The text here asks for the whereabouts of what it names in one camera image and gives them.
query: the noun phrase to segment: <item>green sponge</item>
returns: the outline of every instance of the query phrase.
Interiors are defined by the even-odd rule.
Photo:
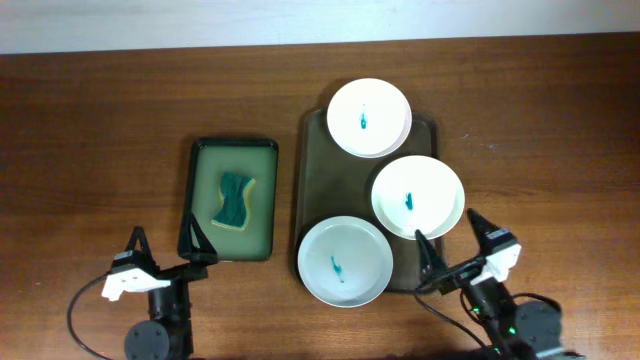
[[[244,230],[249,222],[249,191],[256,180],[244,175],[225,172],[220,180],[222,209],[211,223],[227,229]]]

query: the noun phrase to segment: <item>white plate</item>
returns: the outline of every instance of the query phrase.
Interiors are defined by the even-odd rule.
[[[371,189],[376,217],[389,231],[415,240],[451,230],[464,210],[464,189],[447,165],[427,156],[406,156],[385,166]]]
[[[365,158],[380,157],[399,148],[409,136],[411,108],[402,92],[388,82],[355,80],[331,99],[327,126],[345,151]]]
[[[393,255],[387,239],[372,224],[352,216],[321,221],[298,250],[302,282],[321,301],[356,307],[387,287]]]

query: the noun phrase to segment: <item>wooden table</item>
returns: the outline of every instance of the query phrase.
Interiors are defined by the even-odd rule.
[[[313,298],[288,264],[303,114],[349,80],[390,81],[439,122],[467,205],[523,246],[507,286],[560,301],[564,343],[640,356],[640,35],[611,34],[0,57],[0,358],[87,359],[65,311],[134,225],[176,255],[189,147],[200,136],[280,144],[275,246],[191,285],[195,355],[382,358],[475,343],[406,295],[356,309]],[[477,251],[466,219],[450,263]],[[83,297],[76,330],[123,358],[146,296]],[[455,294],[428,298],[481,333]]]

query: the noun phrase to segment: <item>blue liquid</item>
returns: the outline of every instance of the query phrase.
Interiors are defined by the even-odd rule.
[[[407,209],[409,209],[409,211],[413,211],[413,199],[411,197],[411,193],[407,193],[407,200],[404,203],[407,205]]]
[[[360,127],[362,130],[367,128],[367,114],[364,111],[364,105],[362,105],[362,112],[360,113]]]
[[[338,275],[340,282],[344,283],[344,279],[342,278],[342,266],[336,264],[336,259],[333,256],[331,256],[331,263],[333,264],[333,271]]]

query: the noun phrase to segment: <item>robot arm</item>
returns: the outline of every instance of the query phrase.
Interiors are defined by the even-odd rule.
[[[137,323],[127,333],[127,359],[181,360],[193,353],[188,284],[205,279],[206,266],[211,264],[188,263],[160,270],[144,230],[134,228],[125,251],[115,256],[102,290],[102,296],[111,301],[118,300],[123,291],[148,293],[150,319]]]
[[[422,284],[424,289],[438,290],[442,295],[460,289],[470,305],[470,315],[483,327],[491,340],[486,356],[493,359],[584,359],[564,353],[560,343],[561,308],[548,298],[535,294],[512,296],[502,284],[515,266],[521,245],[506,228],[499,228],[469,209],[468,217],[480,245],[480,253],[464,263],[447,268],[431,243],[418,230]],[[533,297],[517,305],[517,297]]]

